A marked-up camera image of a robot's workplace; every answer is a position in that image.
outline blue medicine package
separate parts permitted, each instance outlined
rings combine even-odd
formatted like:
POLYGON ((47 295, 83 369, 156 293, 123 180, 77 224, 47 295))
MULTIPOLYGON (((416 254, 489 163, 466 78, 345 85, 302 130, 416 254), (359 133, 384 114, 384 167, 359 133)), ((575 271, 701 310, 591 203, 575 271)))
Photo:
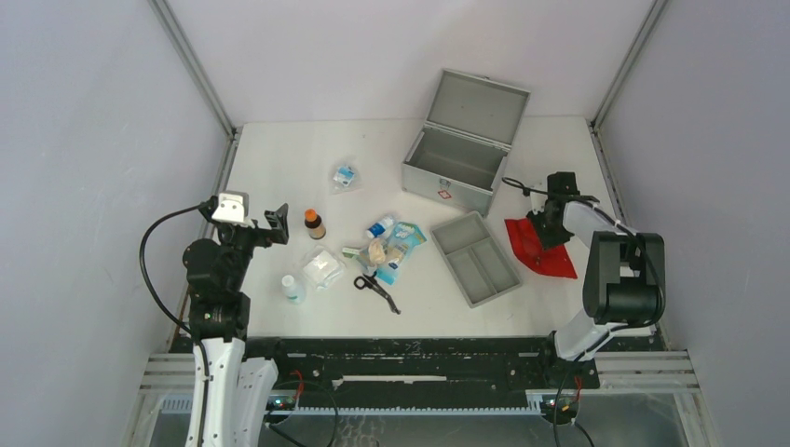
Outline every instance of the blue medicine package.
POLYGON ((398 222, 387 238, 387 261, 376 269, 376 277, 389 285, 394 284, 401 273, 403 261, 408 259, 414 247, 425 241, 425 235, 416 224, 398 222))

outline gray plastic tray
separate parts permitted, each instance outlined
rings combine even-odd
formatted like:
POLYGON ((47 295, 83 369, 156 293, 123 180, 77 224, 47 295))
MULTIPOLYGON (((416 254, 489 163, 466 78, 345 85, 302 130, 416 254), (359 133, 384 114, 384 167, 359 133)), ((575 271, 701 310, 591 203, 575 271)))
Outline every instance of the gray plastic tray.
POLYGON ((470 307, 521 287, 521 278, 479 212, 434 226, 430 233, 470 307))

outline plastic bag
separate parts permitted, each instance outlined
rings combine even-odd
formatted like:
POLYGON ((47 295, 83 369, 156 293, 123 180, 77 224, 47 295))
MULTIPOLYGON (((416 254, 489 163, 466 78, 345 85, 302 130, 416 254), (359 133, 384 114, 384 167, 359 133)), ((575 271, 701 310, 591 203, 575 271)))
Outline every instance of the plastic bag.
POLYGON ((302 267, 302 276, 318 291, 329 289, 344 272, 346 265, 343 261, 321 245, 307 255, 302 267))
POLYGON ((329 173, 330 194, 341 194, 362 188, 362 177, 356 157, 350 156, 333 165, 329 173))

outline black cable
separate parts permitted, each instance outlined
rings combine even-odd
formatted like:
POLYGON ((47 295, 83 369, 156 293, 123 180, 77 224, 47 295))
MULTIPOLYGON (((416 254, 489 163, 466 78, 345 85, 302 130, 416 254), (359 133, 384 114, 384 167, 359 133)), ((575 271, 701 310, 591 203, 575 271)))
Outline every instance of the black cable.
MULTIPOLYGON (((587 353, 589 353, 589 352, 595 352, 595 350, 598 349, 598 346, 600 346, 600 345, 602 345, 603 343, 606 342, 606 340, 609 338, 609 335, 612 332, 623 331, 623 330, 626 330, 626 329, 631 329, 631 327, 630 326, 618 326, 617 328, 611 329, 610 331, 608 331, 607 333, 602 335, 601 338, 599 338, 597 342, 593 343, 586 350, 582 351, 581 354, 576 356, 575 359, 571 360, 570 366, 568 367, 568 371, 565 373, 565 376, 563 377, 562 382, 560 382, 560 385, 557 387, 557 396, 554 398, 554 415, 553 415, 553 419, 552 419, 552 430, 554 432, 554 442, 557 444, 557 447, 562 447, 562 445, 560 444, 559 433, 557 431, 557 427, 558 427, 557 426, 557 414, 558 414, 557 408, 560 405, 560 395, 563 392, 563 388, 565 388, 565 382, 567 382, 568 377, 570 377, 570 375, 573 373, 573 371, 575 371, 578 368, 579 360, 581 360, 582 357, 587 355, 587 353)), ((589 435, 587 436, 587 439, 590 440, 590 444, 593 443, 593 440, 590 439, 589 435)))
POLYGON ((581 354, 576 356, 576 358, 573 359, 573 361, 570 362, 570 367, 568 368, 568 371, 565 373, 565 376, 563 376, 562 382, 560 382, 560 385, 557 387, 557 396, 554 397, 554 416, 553 416, 553 419, 552 419, 552 430, 554 432, 554 443, 557 444, 557 447, 562 447, 562 444, 560 444, 560 434, 559 434, 559 431, 557 430, 557 427, 558 427, 557 426, 557 414, 559 413, 557 411, 557 409, 560 407, 560 394, 563 392, 563 388, 565 387, 565 382, 567 382, 568 377, 570 377, 570 374, 573 373, 574 370, 576 370, 576 368, 578 366, 577 362, 579 362, 579 360, 581 360, 581 358, 584 357, 585 354, 587 354, 587 351, 582 352, 581 354))
POLYGON ((590 433, 587 433, 587 430, 585 430, 584 427, 582 427, 581 424, 576 421, 573 422, 573 425, 576 426, 579 431, 581 431, 585 438, 587 438, 587 440, 590 442, 590 447, 595 447, 595 442, 593 442, 593 438, 590 437, 590 433))
POLYGON ((203 381, 203 405, 200 409, 200 425, 199 432, 197 433, 197 445, 203 445, 203 428, 206 426, 206 407, 209 403, 209 356, 206 354, 206 346, 203 345, 203 342, 197 340, 195 342, 198 348, 200 348, 200 355, 203 358, 203 372, 204 376, 206 376, 206 380, 203 381))
POLYGON ((189 331, 189 328, 184 324, 183 321, 177 319, 168 310, 168 308, 162 303, 162 300, 159 299, 159 295, 157 294, 157 291, 154 290, 154 285, 151 283, 151 278, 148 277, 148 268, 145 267, 145 244, 148 243, 148 238, 151 236, 151 233, 153 233, 154 230, 156 230, 157 227, 160 226, 163 222, 165 222, 168 219, 171 219, 171 218, 173 218, 175 216, 179 216, 181 214, 186 214, 189 211, 199 210, 199 209, 205 207, 206 205, 207 205, 206 203, 201 203, 200 205, 196 205, 194 207, 189 207, 189 208, 184 208, 183 210, 172 212, 172 213, 168 214, 167 216, 164 216, 164 217, 160 218, 158 221, 154 222, 154 224, 152 224, 150 227, 148 227, 148 230, 146 230, 145 234, 143 235, 143 240, 140 241, 140 254, 139 254, 140 271, 143 273, 143 281, 145 281, 145 286, 148 288, 148 291, 151 292, 151 296, 154 297, 154 301, 159 306, 159 309, 161 309, 162 312, 164 312, 165 315, 168 316, 168 318, 170 318, 170 320, 173 323, 176 324, 176 326, 178 326, 184 332, 186 332, 186 333, 188 333, 190 335, 192 335, 192 332, 189 331))
MULTIPOLYGON (((140 241, 140 253, 139 253, 140 271, 143 274, 143 281, 145 282, 145 286, 148 288, 148 291, 151 292, 151 296, 154 298, 154 301, 159 306, 159 309, 173 323, 175 323, 176 326, 181 328, 184 332, 188 333, 190 336, 192 336, 192 331, 190 331, 189 327, 187 327, 184 324, 183 321, 177 319, 168 310, 168 308, 162 303, 162 300, 159 298, 159 295, 157 294, 157 291, 154 290, 154 284, 151 283, 151 278, 148 277, 148 268, 145 266, 145 245, 148 243, 148 238, 151 236, 151 234, 154 232, 154 230, 157 229, 157 227, 160 226, 163 222, 165 222, 168 219, 171 219, 171 218, 173 218, 175 216, 179 216, 181 214, 186 214, 189 211, 200 210, 202 208, 207 207, 208 205, 209 205, 208 202, 203 202, 203 203, 201 203, 199 205, 196 205, 194 207, 184 208, 183 210, 178 210, 178 211, 172 212, 172 213, 160 218, 159 220, 154 222, 150 227, 148 227, 148 230, 146 230, 145 234, 143 235, 143 240, 140 241)), ((201 342, 200 340, 195 340, 194 337, 193 337, 192 341, 200 349, 200 355, 203 358, 203 372, 204 372, 204 375, 206 377, 208 377, 209 376, 209 356, 206 354, 206 346, 204 346, 203 342, 201 342)), ((208 401, 209 401, 209 381, 208 380, 204 380, 203 381, 203 405, 202 405, 202 408, 200 409, 200 425, 199 425, 199 431, 197 432, 197 445, 198 446, 203 445, 203 428, 206 425, 206 407, 207 407, 208 401)))
POLYGON ((598 198, 595 196, 581 196, 575 194, 562 194, 562 193, 550 193, 549 191, 540 191, 539 189, 530 188, 529 186, 524 185, 523 183, 519 182, 512 177, 502 177, 502 182, 505 183, 507 186, 512 186, 514 188, 519 188, 522 190, 525 196, 529 196, 530 193, 535 194, 542 194, 544 196, 548 196, 551 198, 561 198, 562 200, 585 200, 589 202, 598 202, 598 198))
MULTIPOLYGON (((324 388, 319 384, 316 384, 315 382, 307 382, 304 380, 289 380, 287 382, 275 384, 275 386, 287 386, 287 385, 296 385, 296 384, 305 384, 305 385, 314 386, 319 390, 323 391, 323 393, 329 397, 329 400, 332 401, 332 406, 334 407, 334 427, 332 428, 332 437, 329 439, 329 442, 327 442, 326 444, 326 447, 332 447, 332 444, 334 444, 334 438, 337 436, 337 427, 340 425, 340 409, 337 407, 337 402, 334 400, 332 393, 328 389, 324 388)), ((285 440, 287 440, 291 444, 296 445, 298 447, 306 447, 305 444, 299 442, 298 440, 295 440, 294 438, 292 438, 290 435, 287 435, 279 428, 272 425, 266 425, 266 426, 269 429, 271 429, 273 432, 282 436, 285 440)))

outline white plastic bottle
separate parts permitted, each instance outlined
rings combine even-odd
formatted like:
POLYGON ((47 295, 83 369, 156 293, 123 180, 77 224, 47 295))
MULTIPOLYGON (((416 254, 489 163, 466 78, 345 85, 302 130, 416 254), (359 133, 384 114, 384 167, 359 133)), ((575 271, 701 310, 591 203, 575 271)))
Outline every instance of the white plastic bottle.
POLYGON ((292 275, 282 277, 282 293, 295 305, 300 305, 307 297, 305 286, 292 275))

